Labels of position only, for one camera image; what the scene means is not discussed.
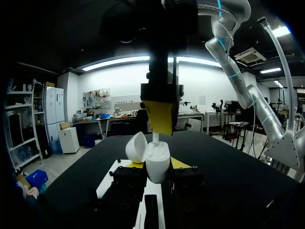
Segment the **pegboard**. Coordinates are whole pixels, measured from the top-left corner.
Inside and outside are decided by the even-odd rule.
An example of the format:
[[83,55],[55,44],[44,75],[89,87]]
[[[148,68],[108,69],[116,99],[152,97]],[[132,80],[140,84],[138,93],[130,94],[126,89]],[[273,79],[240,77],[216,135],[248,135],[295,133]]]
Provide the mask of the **pegboard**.
[[109,107],[110,100],[110,88],[96,89],[82,93],[82,104],[84,108],[107,108]]

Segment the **white cup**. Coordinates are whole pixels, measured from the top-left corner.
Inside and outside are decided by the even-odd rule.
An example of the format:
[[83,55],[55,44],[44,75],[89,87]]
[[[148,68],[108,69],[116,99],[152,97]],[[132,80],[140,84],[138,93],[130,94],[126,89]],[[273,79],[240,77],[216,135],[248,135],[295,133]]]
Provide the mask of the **white cup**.
[[166,142],[150,142],[146,148],[146,169],[149,179],[160,184],[166,177],[170,166],[170,150]]
[[145,150],[147,148],[147,140],[142,132],[135,134],[127,143],[125,152],[129,160],[135,163],[145,161]]

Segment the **cardboard box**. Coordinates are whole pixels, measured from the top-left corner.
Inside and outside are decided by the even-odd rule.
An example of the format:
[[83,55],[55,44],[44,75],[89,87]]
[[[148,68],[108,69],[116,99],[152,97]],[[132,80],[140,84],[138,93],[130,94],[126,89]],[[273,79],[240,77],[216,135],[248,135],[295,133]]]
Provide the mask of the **cardboard box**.
[[67,129],[70,127],[70,124],[69,123],[60,123],[59,124],[61,130],[64,130],[64,129]]
[[25,179],[25,177],[24,177],[23,175],[18,174],[18,175],[16,176],[16,180],[17,180],[17,181],[20,181],[23,185],[28,186],[29,189],[32,188],[31,185],[29,184],[29,182]]

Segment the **black table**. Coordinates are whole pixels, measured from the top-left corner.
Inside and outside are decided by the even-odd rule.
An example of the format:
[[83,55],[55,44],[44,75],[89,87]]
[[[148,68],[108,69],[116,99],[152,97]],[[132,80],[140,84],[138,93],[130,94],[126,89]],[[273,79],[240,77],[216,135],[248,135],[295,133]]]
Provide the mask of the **black table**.
[[[46,190],[46,200],[59,213],[88,201],[87,187],[97,188],[115,159],[127,159],[125,146],[132,136],[112,136],[89,150],[61,174]],[[146,135],[148,142],[152,135]],[[276,195],[298,183],[257,159],[195,131],[160,135],[171,156],[196,165],[218,200],[239,208],[267,205]]]

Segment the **person's hand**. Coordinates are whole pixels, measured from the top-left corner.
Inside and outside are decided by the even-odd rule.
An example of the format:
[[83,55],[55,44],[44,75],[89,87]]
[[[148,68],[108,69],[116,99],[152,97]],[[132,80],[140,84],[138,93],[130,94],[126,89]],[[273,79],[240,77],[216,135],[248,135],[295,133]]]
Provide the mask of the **person's hand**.
[[33,195],[37,199],[37,196],[39,196],[39,191],[36,187],[32,187],[27,194],[28,196]]

